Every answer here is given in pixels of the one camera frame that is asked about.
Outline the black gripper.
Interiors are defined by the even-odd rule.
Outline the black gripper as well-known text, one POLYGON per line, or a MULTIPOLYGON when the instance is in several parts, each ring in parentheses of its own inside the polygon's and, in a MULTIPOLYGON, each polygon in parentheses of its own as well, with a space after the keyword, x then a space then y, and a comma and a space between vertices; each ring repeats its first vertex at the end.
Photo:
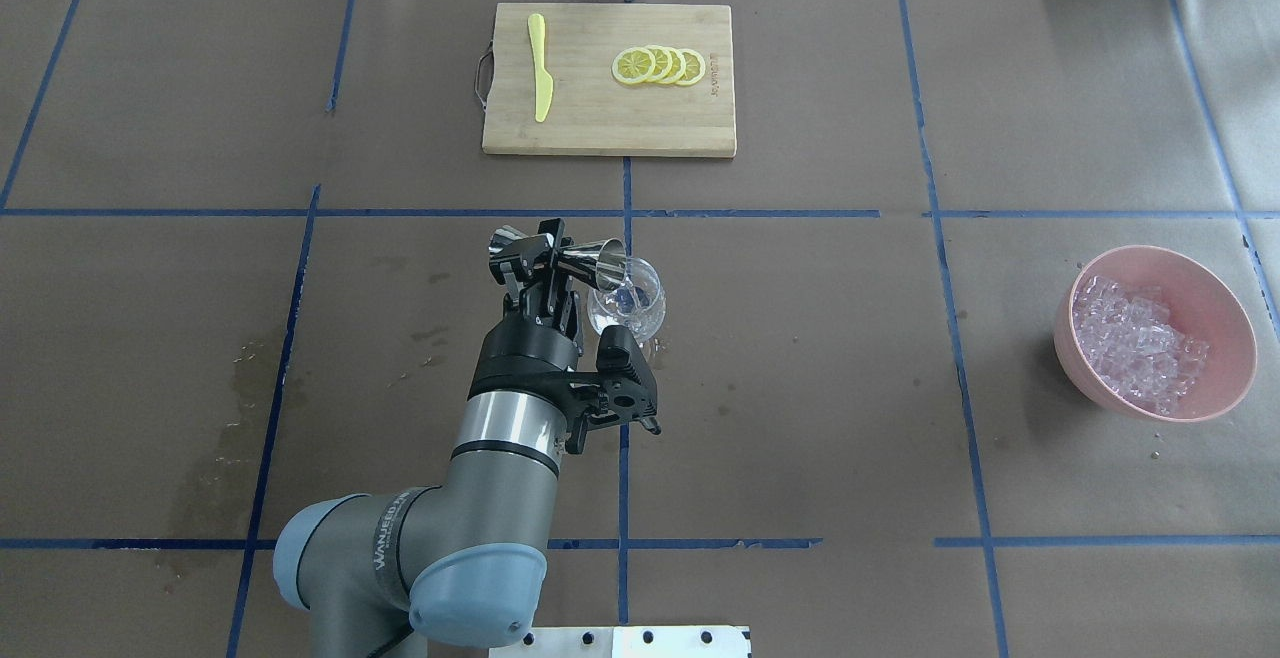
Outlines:
POLYGON ((568 374, 582 353, 579 294, 564 270, 564 219, 539 221, 547 248, 535 238, 492 238, 489 269, 506 289, 500 321, 485 335, 468 398, 517 392, 571 405, 568 374))

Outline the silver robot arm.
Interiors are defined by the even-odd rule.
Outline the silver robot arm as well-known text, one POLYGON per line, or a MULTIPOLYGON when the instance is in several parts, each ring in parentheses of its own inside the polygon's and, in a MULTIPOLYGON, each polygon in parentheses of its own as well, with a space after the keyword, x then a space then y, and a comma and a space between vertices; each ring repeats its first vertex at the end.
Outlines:
POLYGON ((582 353, 562 219, 495 230, 503 285, 443 481, 353 493, 294 515, 271 572, 305 613, 311 657, 384 657, 411 636, 494 648, 531 629, 564 453, 582 449, 586 408, 571 388, 582 353))

